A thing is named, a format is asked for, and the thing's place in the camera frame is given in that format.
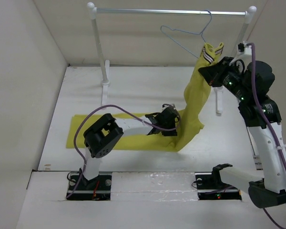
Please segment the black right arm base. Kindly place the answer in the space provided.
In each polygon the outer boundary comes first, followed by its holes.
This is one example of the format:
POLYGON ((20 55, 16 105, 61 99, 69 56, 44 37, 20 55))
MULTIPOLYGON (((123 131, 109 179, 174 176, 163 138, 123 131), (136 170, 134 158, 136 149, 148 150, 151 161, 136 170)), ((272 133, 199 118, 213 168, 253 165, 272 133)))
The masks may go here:
POLYGON ((198 200, 242 200, 240 190, 221 181, 219 172, 227 167, 232 165, 219 164, 211 172, 194 173, 192 187, 197 190, 198 200))

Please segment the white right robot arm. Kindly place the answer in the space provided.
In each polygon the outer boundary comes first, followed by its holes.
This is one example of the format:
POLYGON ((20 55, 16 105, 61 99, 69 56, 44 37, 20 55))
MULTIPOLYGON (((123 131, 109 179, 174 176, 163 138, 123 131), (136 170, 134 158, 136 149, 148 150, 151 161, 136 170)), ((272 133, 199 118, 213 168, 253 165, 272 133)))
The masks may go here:
POLYGON ((255 58, 255 45, 242 42, 235 57, 199 69, 212 87, 225 87, 239 100, 239 112, 252 135, 263 167, 262 177, 243 172, 231 164, 212 170, 212 185, 231 185, 250 196, 258 208, 286 203, 286 145, 282 139, 281 115, 268 96, 275 80, 272 68, 255 58))

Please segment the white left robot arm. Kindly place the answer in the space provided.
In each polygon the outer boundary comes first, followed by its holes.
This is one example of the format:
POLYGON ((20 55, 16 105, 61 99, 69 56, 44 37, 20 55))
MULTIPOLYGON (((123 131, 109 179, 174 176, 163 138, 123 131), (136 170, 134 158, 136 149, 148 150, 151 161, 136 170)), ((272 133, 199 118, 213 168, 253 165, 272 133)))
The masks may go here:
POLYGON ((162 111, 131 118, 114 118, 110 113, 101 116, 83 133, 85 163, 80 178, 86 189, 95 187, 101 158, 109 154, 122 137, 135 135, 176 136, 179 112, 171 104, 164 104, 162 111))

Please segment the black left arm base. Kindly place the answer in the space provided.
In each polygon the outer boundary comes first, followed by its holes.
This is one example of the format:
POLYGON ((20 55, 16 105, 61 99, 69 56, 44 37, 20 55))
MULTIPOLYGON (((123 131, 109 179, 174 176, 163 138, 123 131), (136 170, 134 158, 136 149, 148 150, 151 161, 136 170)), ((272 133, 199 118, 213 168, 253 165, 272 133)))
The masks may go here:
POLYGON ((111 199, 112 173, 100 173, 92 181, 81 180, 78 173, 69 172, 67 175, 68 190, 66 199, 71 201, 109 201, 111 199))

